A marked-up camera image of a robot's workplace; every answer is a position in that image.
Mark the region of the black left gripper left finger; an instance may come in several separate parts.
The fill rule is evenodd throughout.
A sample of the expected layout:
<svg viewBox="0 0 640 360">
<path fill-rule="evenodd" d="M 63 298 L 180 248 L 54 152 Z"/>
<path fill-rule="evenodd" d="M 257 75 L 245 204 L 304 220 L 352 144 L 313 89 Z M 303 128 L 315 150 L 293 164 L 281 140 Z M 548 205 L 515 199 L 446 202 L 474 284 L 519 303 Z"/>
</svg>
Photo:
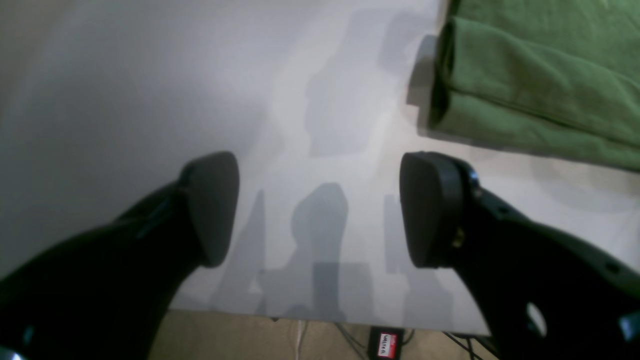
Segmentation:
<svg viewBox="0 0 640 360">
<path fill-rule="evenodd" d="M 183 281 L 226 259 L 239 193 L 237 157 L 210 153 L 114 221 L 10 273 L 1 358 L 146 360 Z"/>
</svg>

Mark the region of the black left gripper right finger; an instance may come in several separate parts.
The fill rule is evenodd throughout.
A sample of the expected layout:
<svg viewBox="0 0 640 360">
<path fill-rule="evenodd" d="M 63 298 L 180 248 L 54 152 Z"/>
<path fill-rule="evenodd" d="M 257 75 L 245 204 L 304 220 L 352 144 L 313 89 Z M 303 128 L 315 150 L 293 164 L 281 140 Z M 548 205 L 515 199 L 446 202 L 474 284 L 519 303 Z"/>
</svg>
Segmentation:
<svg viewBox="0 0 640 360">
<path fill-rule="evenodd" d="M 637 271 L 528 218 L 482 188 L 468 162 L 444 153 L 405 153 L 399 194 L 411 262 L 455 271 L 499 358 L 639 358 Z"/>
</svg>

